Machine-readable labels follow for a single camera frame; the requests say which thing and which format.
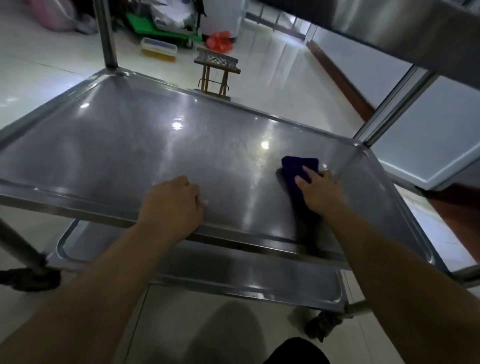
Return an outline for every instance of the person's left arm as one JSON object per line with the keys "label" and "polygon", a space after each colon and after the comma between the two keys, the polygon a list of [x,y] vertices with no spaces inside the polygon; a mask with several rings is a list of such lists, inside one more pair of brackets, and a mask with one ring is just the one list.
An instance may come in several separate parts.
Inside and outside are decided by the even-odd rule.
{"label": "person's left arm", "polygon": [[137,223],[0,345],[2,363],[109,363],[160,258],[203,209],[185,176],[153,187]]}

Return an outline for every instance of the purple cloth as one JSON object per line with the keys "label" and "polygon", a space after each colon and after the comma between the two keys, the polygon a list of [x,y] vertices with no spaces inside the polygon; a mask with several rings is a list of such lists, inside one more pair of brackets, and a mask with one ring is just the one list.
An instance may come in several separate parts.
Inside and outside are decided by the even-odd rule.
{"label": "purple cloth", "polygon": [[294,210],[304,210],[308,207],[303,199],[303,194],[295,183],[295,176],[300,176],[308,183],[311,182],[308,174],[303,170],[302,166],[306,166],[318,173],[317,158],[300,158],[286,156],[282,158],[282,175],[287,185],[288,193],[292,200]]}

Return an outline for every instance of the hand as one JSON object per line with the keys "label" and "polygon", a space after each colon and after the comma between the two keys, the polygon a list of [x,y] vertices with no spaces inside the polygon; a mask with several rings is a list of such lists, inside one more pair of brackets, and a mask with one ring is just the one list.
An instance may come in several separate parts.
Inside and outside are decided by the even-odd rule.
{"label": "hand", "polygon": [[187,176],[153,186],[147,193],[136,226],[177,243],[190,235],[204,219],[205,203],[200,188]]}
{"label": "hand", "polygon": [[296,176],[295,183],[301,189],[305,203],[310,210],[324,215],[335,204],[346,202],[341,183],[333,180],[329,170],[324,172],[323,177],[305,166],[303,166],[303,170],[307,172],[312,182],[308,183],[302,177]]}

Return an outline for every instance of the lower metal shelf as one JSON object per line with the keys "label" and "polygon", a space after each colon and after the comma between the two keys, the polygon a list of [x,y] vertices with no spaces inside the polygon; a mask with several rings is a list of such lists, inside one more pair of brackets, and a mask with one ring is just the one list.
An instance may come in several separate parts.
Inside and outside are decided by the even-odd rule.
{"label": "lower metal shelf", "polygon": [[[124,231],[74,220],[56,242],[48,264],[80,271]],[[335,312],[343,312],[348,301],[341,272],[333,267],[191,241],[167,253],[153,283]]]}

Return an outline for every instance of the upper metal shelf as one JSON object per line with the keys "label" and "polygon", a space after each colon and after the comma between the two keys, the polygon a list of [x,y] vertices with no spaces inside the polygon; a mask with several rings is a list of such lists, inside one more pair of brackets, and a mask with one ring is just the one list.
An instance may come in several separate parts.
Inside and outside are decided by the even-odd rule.
{"label": "upper metal shelf", "polygon": [[480,17],[442,0],[261,0],[480,89]]}
{"label": "upper metal shelf", "polygon": [[357,141],[103,70],[0,131],[0,204],[128,227],[153,184],[186,174],[208,200],[189,240],[348,267],[326,227],[301,232],[277,179],[285,155],[317,157],[351,207],[444,269],[373,153]]}

